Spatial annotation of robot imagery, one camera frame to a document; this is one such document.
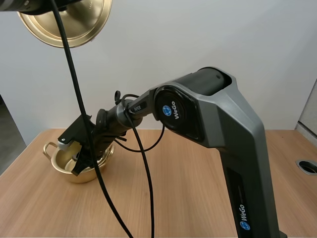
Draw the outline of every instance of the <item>floor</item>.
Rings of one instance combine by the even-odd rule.
[[[5,104],[0,105],[0,175],[21,154],[26,145]]]

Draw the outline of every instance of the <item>wego logo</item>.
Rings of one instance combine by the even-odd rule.
[[[173,113],[174,113],[175,119],[179,119],[176,103],[174,101],[172,101],[172,109],[174,110]]]

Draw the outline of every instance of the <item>blue logo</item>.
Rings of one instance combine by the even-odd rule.
[[[169,106],[164,106],[163,113],[165,114],[165,116],[170,116],[170,115],[172,115],[172,110]]]
[[[240,226],[241,226],[243,229],[247,230],[247,231],[249,231],[249,230],[251,229],[250,226],[249,226],[249,224],[246,223],[246,222],[240,222]]]

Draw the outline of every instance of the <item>white wall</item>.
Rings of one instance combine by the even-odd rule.
[[[315,0],[113,0],[92,42],[73,49],[88,113],[115,90],[141,94],[213,65],[236,76],[267,129],[293,129],[317,77]],[[25,140],[79,116],[63,49],[0,14],[0,93]],[[152,118],[141,128],[160,128]]]

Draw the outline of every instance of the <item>gold pot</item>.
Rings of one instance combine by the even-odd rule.
[[[47,153],[48,146],[51,145],[55,147],[55,151],[53,152],[52,156]],[[58,146],[53,143],[47,143],[43,148],[43,154],[51,161],[52,166],[69,182],[74,183],[84,183],[94,180],[97,175],[94,168],[86,168],[84,169],[78,176],[75,176],[71,173],[73,168],[75,167],[76,162],[72,159],[72,156],[77,154],[81,149],[81,145],[74,141],[66,151],[61,150]],[[106,163],[109,161],[111,155],[114,152],[114,145],[110,145],[103,157],[98,160],[98,166],[100,171],[105,169]]]

